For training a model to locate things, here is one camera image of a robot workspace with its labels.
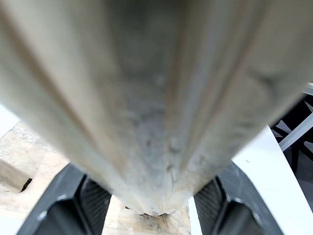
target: white surface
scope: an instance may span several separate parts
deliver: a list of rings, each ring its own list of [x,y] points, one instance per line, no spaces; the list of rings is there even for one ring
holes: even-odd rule
[[[285,235],[313,234],[313,213],[269,127],[233,162],[253,182]]]
[[[22,219],[0,216],[0,234],[15,235],[23,223]]]
[[[0,104],[0,139],[11,130],[20,119]]]

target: plywood floor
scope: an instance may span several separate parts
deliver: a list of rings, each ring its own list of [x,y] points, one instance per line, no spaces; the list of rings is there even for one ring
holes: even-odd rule
[[[53,147],[19,122],[0,139],[0,156],[19,158],[21,164],[35,164],[36,172],[27,189],[16,193],[0,190],[0,219],[13,218],[23,221],[36,204],[53,177],[68,163]],[[138,215],[127,209],[116,197],[112,197],[107,213],[106,235],[189,235],[188,206],[168,216],[150,217]]]

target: black mesh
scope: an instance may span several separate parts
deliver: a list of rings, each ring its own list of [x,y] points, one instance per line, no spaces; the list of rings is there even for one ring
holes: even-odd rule
[[[80,204],[94,235],[101,235],[111,195],[91,180],[85,180],[80,191]]]
[[[210,235],[224,205],[224,193],[217,180],[212,180],[194,196],[194,199],[202,234]]]

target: wooden board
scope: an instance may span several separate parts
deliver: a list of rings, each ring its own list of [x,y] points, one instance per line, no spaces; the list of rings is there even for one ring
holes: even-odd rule
[[[45,150],[23,123],[18,123],[0,139],[0,192],[20,192],[29,179],[37,173]]]
[[[2,0],[0,100],[138,213],[179,210],[313,75],[312,0]]]
[[[190,235],[188,206],[170,215],[139,215],[112,196],[103,229],[104,235]]]
[[[23,192],[4,188],[0,191],[0,214],[25,219],[53,177],[69,161],[21,122],[1,138],[0,152],[16,160],[17,166],[33,178]]]

